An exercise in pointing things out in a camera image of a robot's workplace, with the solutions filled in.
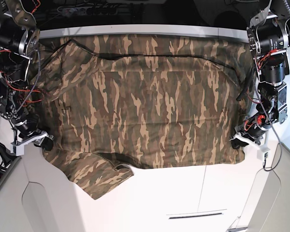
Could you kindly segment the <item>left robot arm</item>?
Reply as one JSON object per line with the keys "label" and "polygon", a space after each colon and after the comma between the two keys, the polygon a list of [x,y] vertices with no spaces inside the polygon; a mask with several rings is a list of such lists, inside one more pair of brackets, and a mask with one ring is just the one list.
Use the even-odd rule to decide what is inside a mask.
{"label": "left robot arm", "polygon": [[253,57],[250,76],[237,100],[241,100],[255,80],[258,94],[257,113],[245,118],[234,128],[231,139],[233,149],[249,144],[261,144],[262,136],[274,123],[287,119],[287,85],[285,76],[290,73],[287,49],[290,47],[290,0],[261,0],[260,10],[253,16],[247,28],[249,49]]}

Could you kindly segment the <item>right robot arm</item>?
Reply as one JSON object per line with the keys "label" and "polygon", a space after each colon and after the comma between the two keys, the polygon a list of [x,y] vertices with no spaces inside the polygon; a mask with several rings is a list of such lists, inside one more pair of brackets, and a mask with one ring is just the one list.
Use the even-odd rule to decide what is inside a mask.
{"label": "right robot arm", "polygon": [[12,125],[12,149],[18,156],[29,143],[45,151],[53,148],[54,137],[40,129],[38,116],[27,110],[41,93],[36,82],[28,81],[33,56],[41,56],[33,16],[40,5],[39,0],[0,0],[0,116]]}

